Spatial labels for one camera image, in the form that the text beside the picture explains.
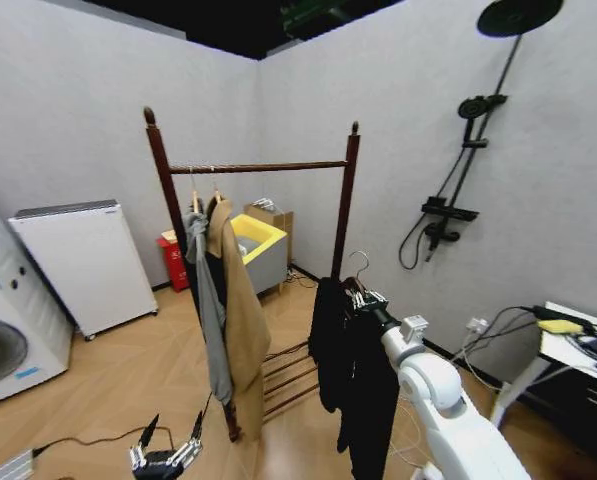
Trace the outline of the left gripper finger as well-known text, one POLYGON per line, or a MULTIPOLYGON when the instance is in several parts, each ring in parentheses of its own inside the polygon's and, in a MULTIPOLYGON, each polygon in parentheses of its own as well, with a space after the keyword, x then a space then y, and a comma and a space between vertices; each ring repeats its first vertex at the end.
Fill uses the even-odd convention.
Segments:
POLYGON ((175 453, 171 466, 176 470, 186 470, 202 451, 202 425, 204 413, 200 411, 194 422, 191 437, 175 453))
POLYGON ((141 436, 136 445, 129 449, 129 459, 133 471, 144 468, 147 465, 145 449, 149 445, 153 433, 157 427, 159 415, 156 415, 151 422, 142 430, 141 436))

